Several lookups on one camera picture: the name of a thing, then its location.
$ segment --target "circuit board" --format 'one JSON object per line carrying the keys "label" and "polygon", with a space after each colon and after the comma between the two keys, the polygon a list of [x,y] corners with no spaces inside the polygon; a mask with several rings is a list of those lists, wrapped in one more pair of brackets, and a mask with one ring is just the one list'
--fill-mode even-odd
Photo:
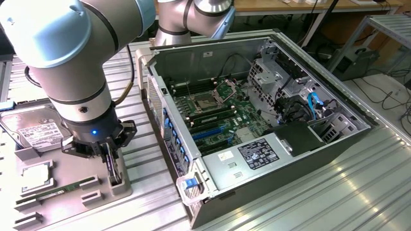
{"label": "circuit board", "polygon": [[225,84],[221,81],[212,91],[174,98],[182,119],[186,121],[192,117],[194,119],[190,121],[200,121],[200,125],[188,121],[186,127],[201,154],[213,153],[260,137],[269,127],[245,94],[237,86],[233,91],[233,86],[232,82]]}

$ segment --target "hard drive label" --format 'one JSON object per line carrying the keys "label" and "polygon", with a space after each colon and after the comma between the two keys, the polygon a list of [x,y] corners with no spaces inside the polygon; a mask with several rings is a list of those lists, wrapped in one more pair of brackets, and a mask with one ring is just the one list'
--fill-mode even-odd
{"label": "hard drive label", "polygon": [[59,143],[62,138],[61,131],[55,123],[41,124],[17,130],[33,148],[43,148]]}
{"label": "hard drive label", "polygon": [[252,170],[278,160],[265,139],[260,139],[238,148],[248,167]]}

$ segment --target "blue pcie slot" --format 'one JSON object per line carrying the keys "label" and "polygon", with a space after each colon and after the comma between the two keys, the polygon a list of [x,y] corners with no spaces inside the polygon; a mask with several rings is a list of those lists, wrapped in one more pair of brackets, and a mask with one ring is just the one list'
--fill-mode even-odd
{"label": "blue pcie slot", "polygon": [[193,136],[192,136],[192,139],[193,139],[193,140],[197,140],[197,139],[205,138],[205,137],[208,137],[208,136],[220,134],[222,131],[224,131],[224,126],[216,128],[216,129],[212,129],[212,130],[209,130],[209,131],[205,131],[205,132],[202,132],[202,133],[200,133],[200,134],[197,134],[197,135],[193,135]]}

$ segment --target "motherboard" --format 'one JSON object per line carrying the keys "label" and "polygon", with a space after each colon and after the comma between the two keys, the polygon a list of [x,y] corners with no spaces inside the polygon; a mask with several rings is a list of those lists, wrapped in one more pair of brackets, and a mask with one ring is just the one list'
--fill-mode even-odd
{"label": "motherboard", "polygon": [[202,155],[260,137],[269,128],[232,80],[220,80],[213,90],[175,97],[174,103]]}

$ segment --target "aluminum profile table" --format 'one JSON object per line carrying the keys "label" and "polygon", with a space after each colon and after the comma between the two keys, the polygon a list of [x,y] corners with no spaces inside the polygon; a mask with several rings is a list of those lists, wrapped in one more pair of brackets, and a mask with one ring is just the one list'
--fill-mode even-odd
{"label": "aluminum profile table", "polygon": [[[130,49],[134,51],[146,45],[131,43]],[[41,90],[23,78],[23,66],[15,57],[7,98],[42,98]],[[115,98],[130,74],[125,50],[103,64],[103,72]],[[22,96],[29,90],[30,96]],[[135,138],[122,148],[133,193],[42,230],[189,230],[189,220],[154,140],[137,86],[117,107],[117,114],[137,123]],[[409,230],[411,148],[390,125],[380,122],[381,126],[330,164],[196,230]],[[3,173],[0,175],[0,188],[3,188],[6,161],[11,160],[6,150],[13,143],[5,133],[0,142],[0,155],[3,156],[0,160],[0,172]],[[7,199],[3,191],[0,191],[0,200]],[[0,223],[1,230],[7,231],[2,226],[5,223]]]}
{"label": "aluminum profile table", "polygon": [[372,26],[374,30],[384,33],[408,49],[411,49],[411,16],[405,14],[394,15],[372,15],[365,16],[360,22],[353,34],[350,35],[338,54],[330,58],[326,69],[332,72],[340,63],[345,52],[358,39],[360,34],[366,26]]}

